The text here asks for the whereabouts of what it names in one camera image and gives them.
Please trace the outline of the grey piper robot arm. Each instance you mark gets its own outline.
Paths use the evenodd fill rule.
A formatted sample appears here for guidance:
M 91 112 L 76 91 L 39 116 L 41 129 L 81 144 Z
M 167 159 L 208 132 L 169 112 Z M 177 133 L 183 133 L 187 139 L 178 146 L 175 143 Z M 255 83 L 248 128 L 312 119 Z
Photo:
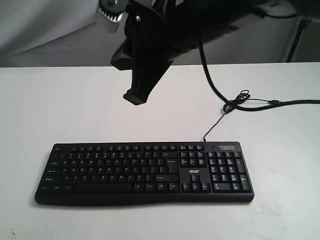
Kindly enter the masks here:
M 132 72 L 123 97 L 134 105 L 146 103 L 177 57 L 208 42 L 264 18 L 320 18 L 317 0 L 129 0 L 125 10 L 125 40 L 111 65 Z

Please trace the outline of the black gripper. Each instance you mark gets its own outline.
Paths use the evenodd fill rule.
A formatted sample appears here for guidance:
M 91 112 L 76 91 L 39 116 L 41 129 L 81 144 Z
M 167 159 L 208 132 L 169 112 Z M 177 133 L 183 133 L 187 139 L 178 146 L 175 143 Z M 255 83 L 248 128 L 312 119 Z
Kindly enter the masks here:
M 144 63 L 172 64 L 198 47 L 198 0 L 128 0 L 124 13 L 125 40 L 110 61 L 118 70 Z M 164 73 L 164 68 L 133 69 L 131 88 L 123 98 L 135 106 L 145 104 Z

